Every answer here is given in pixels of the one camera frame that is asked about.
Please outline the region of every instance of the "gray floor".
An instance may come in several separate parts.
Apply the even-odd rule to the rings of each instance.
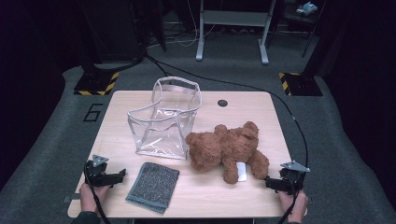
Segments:
[[[287,104],[301,125],[309,150],[308,164],[312,172],[305,179],[305,191],[311,203],[305,223],[394,223],[395,211],[375,174],[361,161],[345,135],[337,106],[322,78],[316,77],[322,97],[286,96],[282,90],[278,73],[302,72],[315,43],[302,58],[305,39],[278,34],[268,49],[270,64],[262,65],[258,38],[259,35],[218,35],[205,42],[201,62],[195,61],[197,42],[189,47],[169,43],[166,52],[154,46],[148,48],[148,54],[199,76],[163,67],[173,76],[198,82],[202,91],[255,91],[246,87],[248,85],[272,92]],[[0,193],[0,223],[70,223],[69,204],[64,198],[71,196],[76,188],[111,94],[119,90],[151,90],[154,82],[164,76],[158,66],[145,59],[120,72],[110,95],[78,96],[73,94],[73,88],[81,75],[80,67],[64,73],[66,87],[61,101]],[[273,99],[290,155],[304,162],[302,136],[286,107],[276,97]],[[101,111],[99,118],[96,122],[84,122],[92,104],[99,104],[95,107]],[[110,220],[112,223],[133,222],[132,219]],[[256,219],[256,223],[277,221],[278,217]]]

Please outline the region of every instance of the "stuffed animal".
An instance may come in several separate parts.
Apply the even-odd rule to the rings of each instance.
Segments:
[[[252,121],[246,122],[243,128],[227,129],[220,124],[213,133],[189,133],[186,143],[190,146],[191,166],[195,170],[205,172],[222,163],[223,179],[228,184],[238,181],[238,161],[249,164],[258,179],[268,175],[269,161],[257,150],[259,128]]]

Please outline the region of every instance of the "white tag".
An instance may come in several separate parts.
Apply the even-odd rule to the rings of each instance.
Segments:
[[[247,181],[247,166],[244,162],[238,161],[236,163],[236,167],[238,167],[238,181]]]

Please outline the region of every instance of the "dark gray towel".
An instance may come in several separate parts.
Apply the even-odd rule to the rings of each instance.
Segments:
[[[145,162],[140,168],[126,201],[138,203],[163,214],[171,201],[178,174],[178,170]]]

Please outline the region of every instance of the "light wood tabletop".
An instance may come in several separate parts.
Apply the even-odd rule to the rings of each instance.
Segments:
[[[259,148],[270,161],[269,176],[279,178],[280,164],[290,161],[290,154],[279,125],[269,93],[262,91],[202,91],[202,105],[198,109],[193,132],[213,132],[218,124],[228,128],[242,127],[253,121],[259,127]],[[104,204],[107,217],[129,218],[195,218],[195,217],[281,217],[278,195],[255,179],[247,165],[247,181],[229,185],[222,179],[219,165],[206,173],[198,173],[186,161],[137,155],[127,112],[150,104],[151,91],[114,92],[103,123],[92,146],[91,155],[108,158],[106,172],[117,174],[126,169],[122,183],[110,189]],[[228,102],[218,105],[219,100]],[[125,198],[145,162],[154,162],[179,170],[178,181],[169,207],[163,215],[142,206],[128,203]],[[83,175],[77,185],[78,193]],[[79,200],[72,200],[70,217],[80,212]]]

